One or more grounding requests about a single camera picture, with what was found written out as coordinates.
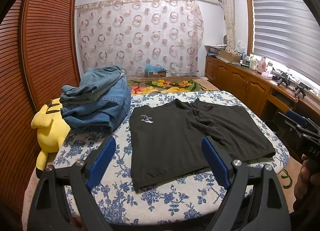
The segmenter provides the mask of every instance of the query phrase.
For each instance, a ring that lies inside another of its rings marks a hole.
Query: denim
[[[76,101],[97,101],[110,87],[123,76],[120,66],[89,68],[83,75],[78,88],[64,85],[60,103]]]
[[[61,115],[72,128],[95,130],[98,127],[113,132],[129,113],[130,103],[131,90],[123,76],[96,102],[63,107]]]

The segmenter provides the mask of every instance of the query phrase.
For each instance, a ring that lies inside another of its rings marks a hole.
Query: black shirt
[[[136,189],[207,168],[201,140],[210,135],[232,159],[272,157],[275,149],[240,106],[176,99],[135,108],[130,117],[131,175]]]

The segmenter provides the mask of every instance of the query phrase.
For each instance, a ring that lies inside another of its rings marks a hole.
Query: cardboard box
[[[154,72],[145,72],[145,78],[163,78],[167,75],[166,71],[154,71]]]
[[[232,53],[226,52],[225,50],[221,50],[219,55],[220,57],[225,58],[228,61],[240,63],[241,55],[234,55]]]

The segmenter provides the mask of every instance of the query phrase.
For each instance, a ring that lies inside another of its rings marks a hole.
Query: wooden wardrobe
[[[79,86],[75,0],[17,0],[0,25],[0,198],[22,212],[40,152],[30,124],[63,85]]]

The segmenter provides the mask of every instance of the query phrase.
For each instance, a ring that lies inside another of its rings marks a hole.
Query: yellow plush toy
[[[40,178],[47,163],[48,153],[58,152],[64,139],[70,131],[70,127],[62,119],[60,108],[62,104],[58,99],[49,100],[32,119],[31,128],[38,129],[38,143],[41,152],[36,162],[36,174]]]

